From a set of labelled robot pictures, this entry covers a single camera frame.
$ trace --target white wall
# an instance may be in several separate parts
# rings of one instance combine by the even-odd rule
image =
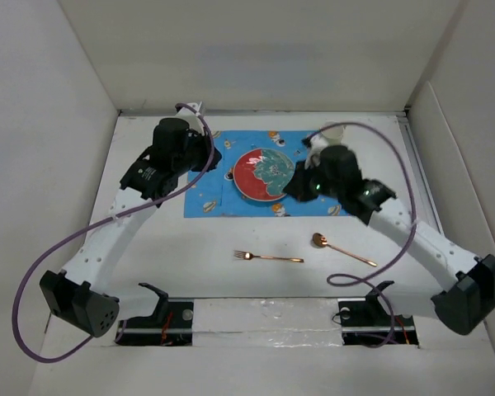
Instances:
[[[56,0],[0,0],[0,395],[27,394],[35,371],[12,337],[14,291],[46,248],[88,222],[115,121]],[[36,351],[48,318],[37,289],[35,279],[21,312]]]
[[[459,0],[60,0],[118,108],[402,110]]]
[[[469,0],[410,118],[445,232],[495,253],[495,0]]]

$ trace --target spoon handle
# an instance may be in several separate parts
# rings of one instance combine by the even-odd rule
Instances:
[[[333,250],[337,250],[340,253],[346,254],[347,256],[353,257],[356,260],[359,260],[360,262],[364,262],[365,264],[368,264],[369,266],[378,266],[375,262],[372,262],[371,260],[367,260],[366,258],[357,256],[354,253],[347,252],[346,250],[343,250],[340,247],[335,247],[335,246],[330,245],[330,244],[327,244],[327,246],[329,248],[332,248]]]

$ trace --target white table surface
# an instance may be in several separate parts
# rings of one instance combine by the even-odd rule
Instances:
[[[214,130],[305,130],[315,129],[326,120],[358,120],[386,133],[408,160],[393,115],[253,113],[213,115],[207,119]],[[92,220],[106,213],[121,176],[150,144],[158,120],[119,118]],[[365,177],[378,178],[408,202],[398,165],[380,140],[364,130],[350,129],[343,143],[356,151]],[[425,191],[418,190],[412,172],[411,178],[418,213],[427,221]],[[379,263],[386,263],[398,251],[386,238],[350,217],[183,219],[183,198],[168,202],[130,244],[115,272],[115,285],[147,281],[174,297],[269,299],[261,306],[255,299],[222,299],[217,304],[206,299],[197,301],[193,327],[200,333],[195,337],[198,346],[194,347],[113,346],[112,328],[65,362],[39,365],[30,394],[137,394],[157,390],[177,394],[398,391],[495,395],[495,356],[484,326],[462,337],[436,320],[415,318],[420,348],[387,346],[368,351],[339,346],[341,333],[328,324],[333,309],[325,299],[276,299],[363,295],[368,291],[366,287],[336,289],[326,284],[326,277],[333,272],[363,276],[370,269],[335,252],[311,247],[309,238],[317,231],[339,246]],[[304,257],[306,263],[238,262],[232,258],[234,248]],[[415,285],[434,282],[411,257],[405,257],[378,281],[383,279]],[[267,312],[268,304],[280,307],[273,320]],[[309,323],[294,320],[296,314],[304,319],[305,312],[312,313]],[[290,328],[295,330],[292,338],[285,333]],[[260,329],[270,332],[261,333]],[[239,336],[223,337],[224,332]],[[52,318],[42,353],[57,356],[83,338],[84,333]],[[271,340],[282,339],[287,346],[303,345],[305,339],[316,346],[267,347]]]

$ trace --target fork tines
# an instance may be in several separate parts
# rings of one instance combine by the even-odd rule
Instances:
[[[247,252],[242,252],[242,251],[240,251],[240,250],[235,250],[235,251],[233,252],[233,254],[234,254],[234,256],[235,256],[236,258],[243,258],[243,259],[245,259],[248,253],[247,253]]]

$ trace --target blue placemat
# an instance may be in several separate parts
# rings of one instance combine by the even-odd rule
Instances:
[[[233,181],[232,170],[238,159],[253,149],[275,149],[294,163],[306,159],[301,139],[312,130],[224,130],[215,131],[214,144],[223,158],[218,167],[205,174],[185,194],[185,217],[286,217],[346,215],[339,203],[319,197],[308,203],[285,196],[277,202],[256,202],[244,197]],[[196,177],[189,173],[189,181]]]

